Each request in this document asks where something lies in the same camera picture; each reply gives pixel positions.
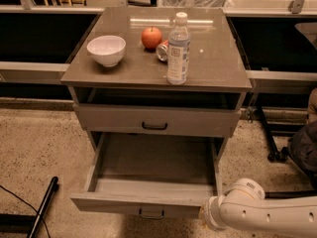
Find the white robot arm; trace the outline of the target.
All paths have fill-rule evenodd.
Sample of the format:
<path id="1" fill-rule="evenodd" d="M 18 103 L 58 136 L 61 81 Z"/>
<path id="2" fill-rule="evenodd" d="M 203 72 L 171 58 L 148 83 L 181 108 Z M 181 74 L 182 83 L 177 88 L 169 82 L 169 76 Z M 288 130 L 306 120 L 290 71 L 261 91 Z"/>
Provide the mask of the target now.
<path id="1" fill-rule="evenodd" d="M 211 230 L 267 231 L 295 238 L 317 238 L 315 196 L 270 199 L 254 180 L 240 178 L 201 206 L 199 217 Z"/>

